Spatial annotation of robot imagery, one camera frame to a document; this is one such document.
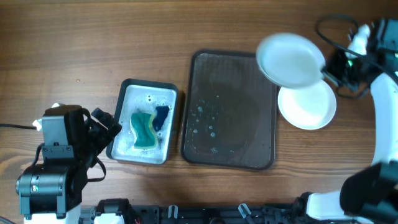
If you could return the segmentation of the green yellow sponge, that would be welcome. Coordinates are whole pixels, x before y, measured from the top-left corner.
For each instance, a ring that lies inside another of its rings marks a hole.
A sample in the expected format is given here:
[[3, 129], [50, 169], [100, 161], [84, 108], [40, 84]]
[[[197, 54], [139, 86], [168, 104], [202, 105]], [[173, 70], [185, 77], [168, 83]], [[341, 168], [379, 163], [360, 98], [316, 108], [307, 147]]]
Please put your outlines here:
[[154, 114], [133, 113], [131, 115], [131, 129], [134, 135], [135, 149], [153, 149], [157, 145], [157, 138], [152, 125]]

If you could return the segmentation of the white plate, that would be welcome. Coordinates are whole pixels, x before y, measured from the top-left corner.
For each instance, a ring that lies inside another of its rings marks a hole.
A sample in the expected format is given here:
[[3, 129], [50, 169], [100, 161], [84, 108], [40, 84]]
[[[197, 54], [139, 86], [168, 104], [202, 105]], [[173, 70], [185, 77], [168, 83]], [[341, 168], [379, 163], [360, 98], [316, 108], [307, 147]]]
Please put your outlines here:
[[264, 76], [276, 85], [299, 89], [323, 79], [325, 58], [307, 38], [277, 33], [263, 39], [256, 49], [256, 61]]
[[335, 94], [323, 80], [298, 90], [282, 87], [277, 100], [281, 115], [300, 129], [323, 128], [336, 113]]

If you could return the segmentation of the white plate top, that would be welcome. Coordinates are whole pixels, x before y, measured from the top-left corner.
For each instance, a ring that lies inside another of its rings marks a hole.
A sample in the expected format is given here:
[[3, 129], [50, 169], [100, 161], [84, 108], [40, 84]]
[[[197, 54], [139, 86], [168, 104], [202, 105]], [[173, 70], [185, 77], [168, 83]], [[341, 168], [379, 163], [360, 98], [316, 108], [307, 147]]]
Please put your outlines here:
[[299, 89], [323, 79], [325, 58], [307, 38], [277, 33], [263, 39], [256, 49], [256, 61], [264, 76], [276, 85]]

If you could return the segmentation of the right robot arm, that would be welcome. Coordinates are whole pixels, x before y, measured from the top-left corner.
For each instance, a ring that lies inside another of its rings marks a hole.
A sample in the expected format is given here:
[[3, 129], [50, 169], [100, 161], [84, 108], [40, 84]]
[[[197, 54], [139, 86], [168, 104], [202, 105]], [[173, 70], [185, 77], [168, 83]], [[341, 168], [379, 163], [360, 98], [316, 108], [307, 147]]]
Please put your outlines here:
[[[344, 47], [320, 32], [332, 19], [350, 21], [356, 30]], [[370, 92], [374, 102], [376, 146], [372, 164], [345, 180], [339, 191], [307, 192], [297, 198], [292, 218], [301, 223], [397, 223], [397, 19], [382, 18], [359, 26], [346, 15], [327, 15], [315, 24], [316, 33], [335, 51], [322, 73], [336, 85]]]

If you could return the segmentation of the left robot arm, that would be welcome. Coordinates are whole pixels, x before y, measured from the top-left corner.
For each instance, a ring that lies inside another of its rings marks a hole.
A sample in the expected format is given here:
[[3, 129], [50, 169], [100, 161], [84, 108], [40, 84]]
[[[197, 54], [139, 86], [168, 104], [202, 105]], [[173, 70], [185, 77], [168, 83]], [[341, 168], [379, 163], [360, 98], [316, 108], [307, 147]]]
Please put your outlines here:
[[122, 126], [99, 108], [59, 105], [42, 117], [44, 143], [32, 164], [16, 181], [20, 213], [25, 223], [78, 223], [88, 169], [104, 164], [98, 156]]

